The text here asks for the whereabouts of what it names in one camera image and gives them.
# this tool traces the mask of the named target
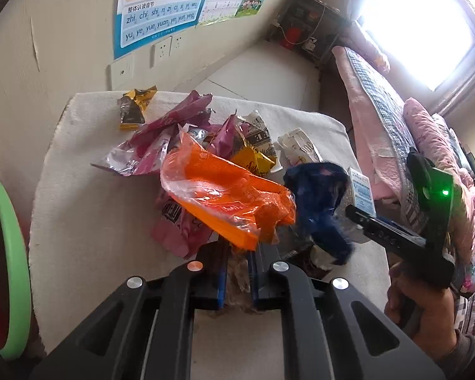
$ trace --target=bright window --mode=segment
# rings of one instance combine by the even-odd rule
[[[434,91],[475,42],[456,0],[364,0],[364,28]]]

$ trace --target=human hand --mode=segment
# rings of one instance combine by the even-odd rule
[[[390,269],[391,286],[385,315],[394,323],[400,321],[401,308],[406,297],[424,309],[421,326],[413,341],[433,360],[448,355],[457,344],[454,330],[454,299],[449,289],[437,289],[405,272],[404,264]]]

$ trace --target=red container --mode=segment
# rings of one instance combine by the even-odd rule
[[[290,27],[285,33],[285,38],[280,41],[280,45],[285,47],[287,50],[292,50],[295,43],[299,41],[301,37],[302,30],[297,27]]]

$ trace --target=green bucket rim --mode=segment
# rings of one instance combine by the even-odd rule
[[[25,242],[14,207],[1,183],[0,224],[9,281],[9,332],[0,355],[13,360],[23,353],[28,341],[32,297]]]

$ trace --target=wall socket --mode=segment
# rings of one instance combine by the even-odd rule
[[[153,45],[153,52],[151,55],[151,67],[158,65],[167,57],[169,57],[172,39],[172,37],[169,37]]]
[[[172,37],[173,42],[171,43],[171,53],[169,55],[172,55],[176,51],[179,51],[181,47],[183,47],[183,44],[185,40],[182,37],[183,34],[177,34]]]
[[[110,65],[111,90],[116,90],[134,77],[134,54],[129,54]]]

